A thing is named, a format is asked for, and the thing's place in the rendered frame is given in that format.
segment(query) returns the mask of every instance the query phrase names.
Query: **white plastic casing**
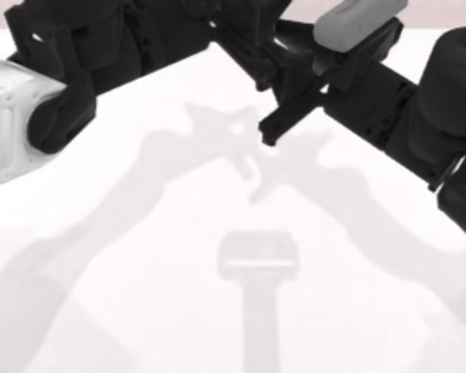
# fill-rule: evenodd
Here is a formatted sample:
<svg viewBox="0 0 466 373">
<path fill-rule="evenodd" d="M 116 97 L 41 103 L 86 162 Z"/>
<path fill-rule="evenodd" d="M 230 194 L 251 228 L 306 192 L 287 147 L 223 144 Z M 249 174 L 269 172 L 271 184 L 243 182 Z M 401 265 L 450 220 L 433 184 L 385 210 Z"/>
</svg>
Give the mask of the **white plastic casing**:
<svg viewBox="0 0 466 373">
<path fill-rule="evenodd" d="M 57 96 L 64 83 L 10 61 L 0 61 L 0 183 L 39 169 L 58 156 L 44 154 L 27 140 L 34 109 Z"/>
<path fill-rule="evenodd" d="M 316 43 L 346 53 L 408 4 L 408 0 L 344 0 L 321 16 L 314 26 Z"/>
</svg>

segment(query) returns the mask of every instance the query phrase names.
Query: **pink wall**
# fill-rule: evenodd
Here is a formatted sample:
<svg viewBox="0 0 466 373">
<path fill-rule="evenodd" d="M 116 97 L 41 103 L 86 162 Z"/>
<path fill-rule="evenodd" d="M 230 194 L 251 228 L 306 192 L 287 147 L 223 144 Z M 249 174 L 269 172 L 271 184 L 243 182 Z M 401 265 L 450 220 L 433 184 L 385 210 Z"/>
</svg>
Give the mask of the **pink wall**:
<svg viewBox="0 0 466 373">
<path fill-rule="evenodd" d="M 5 27 L 3 12 L 18 2 L 20 0 L 0 0 L 0 27 Z M 338 3 L 339 0 L 293 0 L 286 17 L 312 23 L 323 12 Z M 407 27 L 466 26 L 466 0 L 409 0 L 409 7 L 400 17 Z"/>
</svg>

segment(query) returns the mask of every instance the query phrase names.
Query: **pink background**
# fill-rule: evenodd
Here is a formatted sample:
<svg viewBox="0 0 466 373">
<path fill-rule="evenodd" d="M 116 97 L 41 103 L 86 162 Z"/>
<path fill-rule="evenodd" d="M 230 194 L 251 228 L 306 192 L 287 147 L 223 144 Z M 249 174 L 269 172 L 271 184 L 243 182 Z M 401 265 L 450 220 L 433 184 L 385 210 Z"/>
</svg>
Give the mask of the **pink background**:
<svg viewBox="0 0 466 373">
<path fill-rule="evenodd" d="M 5 26 L 3 12 L 18 0 L 0 0 L 0 27 Z M 286 17 L 304 22 L 315 21 L 322 13 L 338 4 L 339 0 L 294 0 Z M 466 26 L 466 0 L 409 0 L 401 14 L 407 27 L 453 28 Z"/>
</svg>

